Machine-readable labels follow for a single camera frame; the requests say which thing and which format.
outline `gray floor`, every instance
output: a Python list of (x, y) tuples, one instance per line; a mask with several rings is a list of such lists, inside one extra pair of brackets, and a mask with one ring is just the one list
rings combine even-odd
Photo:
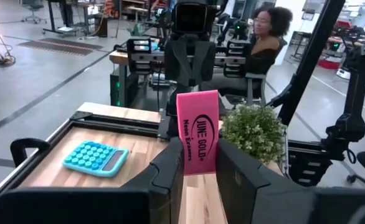
[[(85, 57), (20, 47), (17, 45), (27, 40), (57, 37), (56, 34), (44, 36), (41, 33), (41, 29), (49, 24), (19, 22), (29, 13), (17, 5), (16, 0), (0, 0), (0, 35), (7, 45), (12, 46), (11, 53), (17, 59), (15, 65), (0, 68), (0, 159), (11, 158), (9, 144), (17, 138), (45, 139), (82, 103), (109, 104), (109, 74), (113, 65), (106, 52), (129, 37), (126, 23), (121, 22), (124, 29), (119, 31), (117, 39), (86, 40), (88, 44), (102, 45), (103, 48)], [(60, 26), (56, 8), (55, 13)], [(45, 9), (37, 15), (49, 17)], [(115, 21), (109, 23), (110, 36), (115, 35), (115, 27)], [(77, 41), (76, 37), (67, 39)], [(295, 70), (295, 64), (288, 62), (271, 69), (267, 78), (270, 85), (267, 87), (268, 99), (283, 90)], [(347, 83), (338, 80), (333, 72), (317, 68), (289, 127), (290, 138), (317, 141), (325, 137), (325, 127), (334, 124), (343, 110), (346, 89)], [(149, 101), (141, 104), (156, 104), (156, 95), (149, 97)], [(365, 151), (365, 138), (352, 144), (351, 148), (355, 152)], [(0, 181), (12, 171), (5, 166), (0, 166)], [(346, 186), (345, 178), (349, 174), (346, 167), (365, 176), (365, 170), (359, 164), (334, 162), (320, 186)]]

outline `chair wheel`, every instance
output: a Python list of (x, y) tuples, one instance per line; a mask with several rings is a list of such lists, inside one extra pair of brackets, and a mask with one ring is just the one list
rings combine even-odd
[(346, 177), (346, 180), (347, 180), (347, 182), (349, 182), (349, 184), (353, 184), (356, 181), (356, 179), (357, 178), (355, 176), (353, 176), (353, 175), (348, 175)]

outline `potted plant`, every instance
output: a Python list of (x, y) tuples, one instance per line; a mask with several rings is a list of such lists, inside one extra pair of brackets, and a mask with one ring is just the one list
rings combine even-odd
[(223, 119), (222, 137), (268, 165), (282, 159), (285, 126), (269, 106), (240, 105)]

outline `black metal frame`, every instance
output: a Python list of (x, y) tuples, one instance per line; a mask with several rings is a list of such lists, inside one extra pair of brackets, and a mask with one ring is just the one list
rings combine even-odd
[[(25, 138), (17, 139), (11, 143), (12, 159), (15, 166), (20, 167), (11, 178), (0, 186), (0, 194), (18, 187), (72, 128), (94, 129), (156, 138), (159, 123), (77, 111), (46, 141)], [(38, 148), (38, 151), (28, 158), (26, 148)]]
[[(274, 107), (282, 106), (278, 117), (286, 126), (290, 124), (295, 114), (318, 63), (318, 59), (322, 54), (325, 43), (332, 33), (334, 22), (331, 21), (337, 21), (344, 3), (345, 0), (329, 0), (325, 2), (296, 74), (293, 74), (290, 84), (282, 93), (268, 104)], [(335, 149), (329, 151), (325, 149), (325, 144), (328, 143), (325, 140), (321, 142), (289, 141), (285, 175), (302, 186), (317, 185), (332, 164), (331, 160), (343, 161), (343, 149), (347, 149), (346, 145), (344, 145), (346, 142), (333, 142)]]

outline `calculator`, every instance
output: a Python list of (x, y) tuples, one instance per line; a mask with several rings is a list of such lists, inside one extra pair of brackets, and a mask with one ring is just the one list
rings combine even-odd
[(84, 141), (65, 158), (63, 165), (97, 177), (113, 177), (125, 163), (127, 156), (127, 149)]

